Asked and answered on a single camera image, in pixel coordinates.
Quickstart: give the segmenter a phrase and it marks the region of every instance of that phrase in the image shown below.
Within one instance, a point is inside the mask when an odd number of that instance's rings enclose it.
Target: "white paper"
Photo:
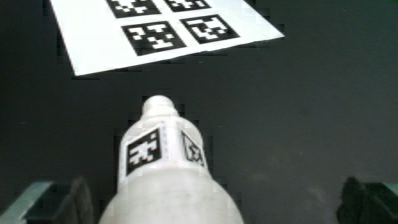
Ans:
[[[76,75],[282,37],[243,0],[51,4]]]

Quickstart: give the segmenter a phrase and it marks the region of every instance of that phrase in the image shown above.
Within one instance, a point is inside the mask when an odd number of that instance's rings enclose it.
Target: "dark background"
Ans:
[[[346,177],[398,183],[398,4],[250,3],[284,39],[74,78],[49,3],[0,1],[0,210],[81,175],[99,215],[154,94],[199,123],[246,224],[335,223]]]

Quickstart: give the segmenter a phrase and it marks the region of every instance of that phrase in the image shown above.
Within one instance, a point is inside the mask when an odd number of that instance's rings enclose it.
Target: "white bottle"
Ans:
[[[243,224],[211,179],[202,138],[174,104],[152,96],[120,141],[117,195],[99,224]]]

